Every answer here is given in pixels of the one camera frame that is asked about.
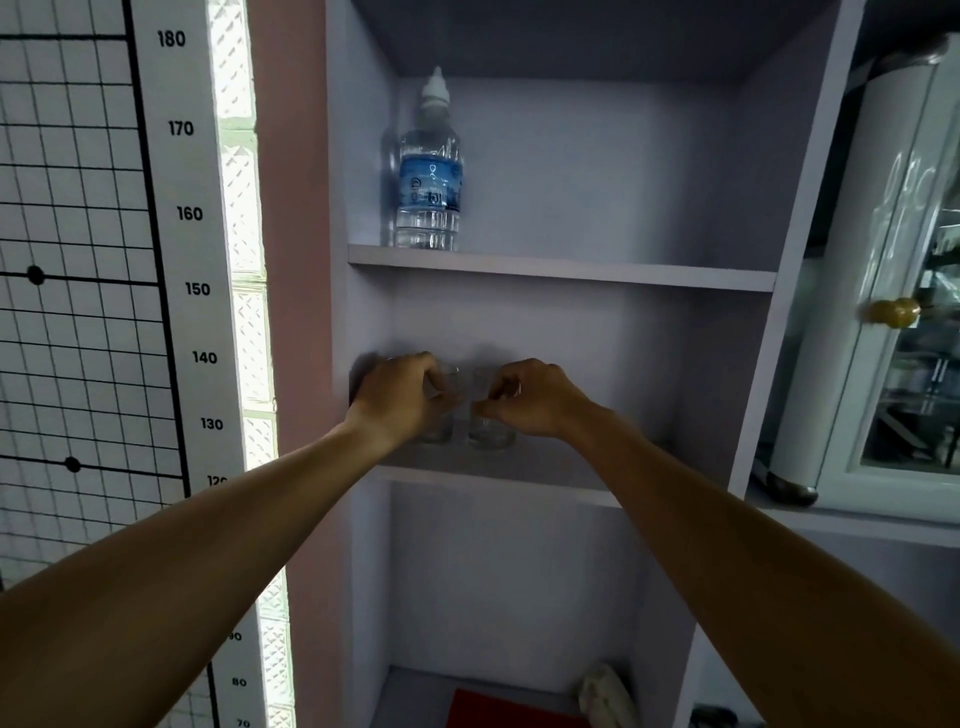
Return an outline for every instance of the black dot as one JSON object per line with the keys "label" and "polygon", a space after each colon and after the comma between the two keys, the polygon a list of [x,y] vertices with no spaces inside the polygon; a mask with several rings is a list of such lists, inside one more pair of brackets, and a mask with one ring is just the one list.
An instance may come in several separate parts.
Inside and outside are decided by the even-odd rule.
{"label": "black dot", "polygon": [[27,269],[27,279],[33,285],[40,285],[47,280],[47,274],[38,265],[32,265]]}

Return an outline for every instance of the clear plastic bottle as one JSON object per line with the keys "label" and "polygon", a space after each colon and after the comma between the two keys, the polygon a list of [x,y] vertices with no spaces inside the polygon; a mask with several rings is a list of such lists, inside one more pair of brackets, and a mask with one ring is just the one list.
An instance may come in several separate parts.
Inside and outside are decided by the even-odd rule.
{"label": "clear plastic bottle", "polygon": [[450,128],[450,94],[440,67],[420,93],[416,127],[400,138],[394,244],[456,249],[464,176],[460,138]]}

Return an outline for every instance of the red paper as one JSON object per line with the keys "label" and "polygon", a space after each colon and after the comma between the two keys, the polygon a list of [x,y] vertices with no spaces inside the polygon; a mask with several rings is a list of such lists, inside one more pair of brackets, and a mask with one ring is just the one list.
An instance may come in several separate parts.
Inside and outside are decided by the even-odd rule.
{"label": "red paper", "polygon": [[589,728],[585,718],[550,713],[509,700],[458,690],[446,728]]}

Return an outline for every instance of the measuring chart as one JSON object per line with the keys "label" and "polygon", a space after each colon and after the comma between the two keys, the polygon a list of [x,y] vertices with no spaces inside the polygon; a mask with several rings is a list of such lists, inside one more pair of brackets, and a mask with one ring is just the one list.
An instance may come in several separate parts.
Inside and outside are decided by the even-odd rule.
{"label": "measuring chart", "polygon": [[[5,589],[241,473],[202,0],[0,0]],[[255,611],[161,725],[266,722]]]}

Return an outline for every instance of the blue label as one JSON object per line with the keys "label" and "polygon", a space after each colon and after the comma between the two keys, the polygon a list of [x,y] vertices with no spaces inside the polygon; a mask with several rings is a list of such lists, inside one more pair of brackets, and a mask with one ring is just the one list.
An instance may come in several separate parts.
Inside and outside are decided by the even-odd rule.
{"label": "blue label", "polygon": [[400,163],[400,206],[460,211],[464,167],[438,157],[408,157]]}

